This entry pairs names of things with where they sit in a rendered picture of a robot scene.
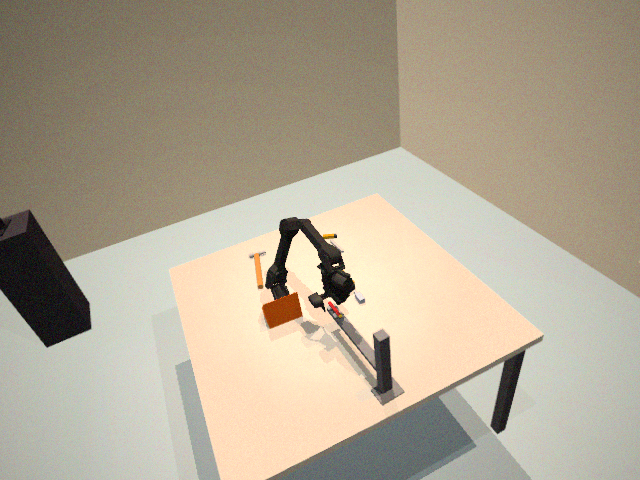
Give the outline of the wooden-handled hammer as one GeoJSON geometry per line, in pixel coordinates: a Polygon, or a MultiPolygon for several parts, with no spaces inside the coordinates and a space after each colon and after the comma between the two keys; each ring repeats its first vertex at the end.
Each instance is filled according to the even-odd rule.
{"type": "Polygon", "coordinates": [[[263,288],[263,279],[262,279],[262,272],[261,272],[261,264],[260,264],[260,257],[259,255],[261,254],[265,254],[266,251],[259,251],[259,252],[255,252],[255,253],[250,253],[249,254],[249,258],[253,258],[255,260],[255,268],[256,268],[256,277],[257,277],[257,286],[258,289],[262,289],[263,288]]]}

